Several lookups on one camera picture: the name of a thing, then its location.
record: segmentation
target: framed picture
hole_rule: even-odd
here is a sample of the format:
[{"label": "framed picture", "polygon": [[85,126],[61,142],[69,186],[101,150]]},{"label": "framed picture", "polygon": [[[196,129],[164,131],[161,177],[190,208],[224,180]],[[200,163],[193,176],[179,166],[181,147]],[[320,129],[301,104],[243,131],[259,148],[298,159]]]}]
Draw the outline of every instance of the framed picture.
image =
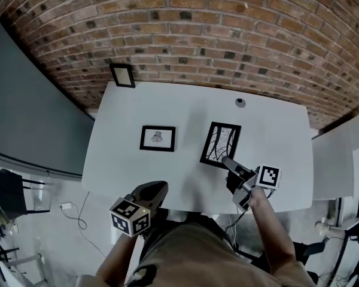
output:
[{"label": "framed picture", "polygon": [[140,150],[174,152],[175,127],[143,126]]},{"label": "framed picture", "polygon": [[132,66],[127,64],[109,64],[115,84],[120,87],[135,88]]},{"label": "framed picture", "polygon": [[234,158],[240,132],[241,126],[212,122],[200,162],[227,169],[222,158]]}]

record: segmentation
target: white floor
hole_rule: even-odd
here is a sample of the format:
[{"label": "white floor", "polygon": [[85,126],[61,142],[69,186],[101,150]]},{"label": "white floor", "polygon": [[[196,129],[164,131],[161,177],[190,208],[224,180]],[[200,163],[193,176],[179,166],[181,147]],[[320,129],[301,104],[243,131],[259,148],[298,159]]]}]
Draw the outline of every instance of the white floor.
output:
[{"label": "white floor", "polygon": [[[23,175],[24,178],[37,180],[37,177]],[[45,180],[50,185],[50,200],[48,196],[42,196],[42,202],[50,203],[50,213],[33,214],[21,216],[17,219],[19,233],[8,233],[4,240],[5,248],[18,246],[20,250],[17,258],[27,257],[40,253],[44,258],[42,270],[48,280],[48,286],[74,286],[78,276],[82,274],[95,274],[97,268],[104,260],[102,254],[89,242],[87,242],[78,230],[77,220],[64,217],[59,208],[61,203],[71,202],[80,210],[87,191],[81,188],[79,182],[61,181],[55,179]],[[35,204],[32,194],[39,191],[25,190],[28,209]],[[112,248],[111,245],[111,223],[109,219],[109,208],[113,200],[90,193],[86,201],[81,218],[86,221],[87,229],[83,231],[85,237],[92,241],[101,252],[106,255]],[[322,241],[323,235],[314,228],[317,221],[327,215],[328,202],[315,201],[310,209],[294,212],[278,213],[285,228],[289,231],[291,238],[296,242],[310,244]],[[66,215],[77,217],[75,208],[65,211]],[[227,215],[220,216],[217,222],[224,228],[229,224]],[[261,243],[255,242],[258,234],[252,215],[245,215],[237,225],[237,242],[242,244],[241,249],[248,253],[259,254],[262,251]],[[326,244],[325,251],[309,258],[306,269],[322,275],[319,286],[325,286],[324,281],[328,279],[327,273],[331,272],[339,254],[342,241],[330,239]],[[338,273],[340,276],[348,276],[351,267],[356,265],[359,258],[359,245],[349,243],[347,250],[347,264]],[[131,268],[138,262],[139,253],[135,252]],[[39,281],[43,274],[39,268],[31,262],[19,266],[20,271],[25,271],[26,277],[33,283]]]}]

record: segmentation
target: khaki shirt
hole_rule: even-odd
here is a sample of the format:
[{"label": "khaki shirt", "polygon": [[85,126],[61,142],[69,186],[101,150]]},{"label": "khaki shirt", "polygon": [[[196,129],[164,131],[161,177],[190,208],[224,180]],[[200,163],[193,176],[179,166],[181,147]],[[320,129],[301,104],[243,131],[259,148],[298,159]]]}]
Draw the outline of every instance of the khaki shirt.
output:
[{"label": "khaki shirt", "polygon": [[[153,245],[127,285],[315,286],[302,263],[290,262],[270,275],[240,259],[217,236],[195,223],[180,225]],[[93,276],[79,277],[76,286],[109,287]]]}]

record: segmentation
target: sketch of tree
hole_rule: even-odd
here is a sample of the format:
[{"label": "sketch of tree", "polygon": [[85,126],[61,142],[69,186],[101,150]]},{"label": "sketch of tree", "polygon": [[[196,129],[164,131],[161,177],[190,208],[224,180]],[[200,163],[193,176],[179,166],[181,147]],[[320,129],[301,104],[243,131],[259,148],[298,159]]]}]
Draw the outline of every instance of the sketch of tree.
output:
[{"label": "sketch of tree", "polygon": [[226,127],[214,127],[210,139],[206,158],[212,161],[222,161],[224,156],[229,156],[235,130]]}]

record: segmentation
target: forearm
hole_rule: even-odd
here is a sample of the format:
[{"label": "forearm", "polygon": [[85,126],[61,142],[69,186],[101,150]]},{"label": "forearm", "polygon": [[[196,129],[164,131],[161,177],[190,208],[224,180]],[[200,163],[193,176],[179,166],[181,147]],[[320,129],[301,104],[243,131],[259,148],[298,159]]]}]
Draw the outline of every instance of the forearm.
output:
[{"label": "forearm", "polygon": [[288,233],[261,188],[254,189],[251,209],[263,242],[264,250],[274,273],[284,264],[295,261],[295,249]]},{"label": "forearm", "polygon": [[97,270],[96,277],[109,286],[123,286],[136,240],[137,237],[122,234]]}]

